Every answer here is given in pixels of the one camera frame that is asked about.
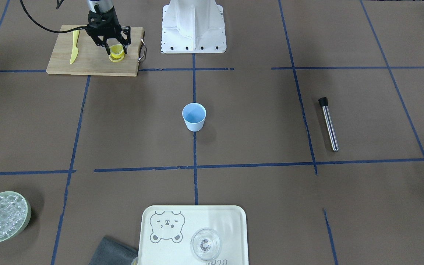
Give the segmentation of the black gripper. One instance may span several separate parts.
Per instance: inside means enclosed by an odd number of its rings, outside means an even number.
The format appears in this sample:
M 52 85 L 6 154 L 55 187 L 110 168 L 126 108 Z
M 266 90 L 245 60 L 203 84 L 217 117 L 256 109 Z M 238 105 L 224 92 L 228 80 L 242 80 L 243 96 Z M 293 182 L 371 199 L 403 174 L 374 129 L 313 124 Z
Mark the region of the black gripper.
M 128 45 L 131 44 L 131 27 L 121 27 L 115 11 L 105 13 L 88 13 L 87 35 L 97 46 L 103 46 L 108 55 L 111 55 L 108 39 L 116 39 L 123 47 L 126 55 Z

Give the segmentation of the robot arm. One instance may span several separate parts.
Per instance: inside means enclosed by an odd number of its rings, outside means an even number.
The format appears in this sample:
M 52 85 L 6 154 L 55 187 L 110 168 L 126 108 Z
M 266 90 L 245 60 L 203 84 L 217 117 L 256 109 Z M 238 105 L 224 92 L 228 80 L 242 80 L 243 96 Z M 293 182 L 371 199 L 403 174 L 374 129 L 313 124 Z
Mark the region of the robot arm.
M 97 46 L 104 47 L 108 55 L 111 54 L 107 44 L 108 39 L 116 39 L 128 53 L 127 47 L 131 44 L 131 27 L 122 27 L 119 23 L 116 10 L 111 0 L 88 0 L 88 24 L 86 33 Z

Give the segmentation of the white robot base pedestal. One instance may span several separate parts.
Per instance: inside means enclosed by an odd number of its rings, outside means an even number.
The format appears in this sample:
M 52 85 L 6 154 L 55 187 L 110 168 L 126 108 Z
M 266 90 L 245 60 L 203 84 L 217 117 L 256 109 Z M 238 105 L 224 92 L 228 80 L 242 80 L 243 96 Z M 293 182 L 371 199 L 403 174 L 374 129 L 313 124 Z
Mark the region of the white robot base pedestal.
M 215 0 L 171 0 L 162 15 L 161 53 L 226 52 L 223 7 Z

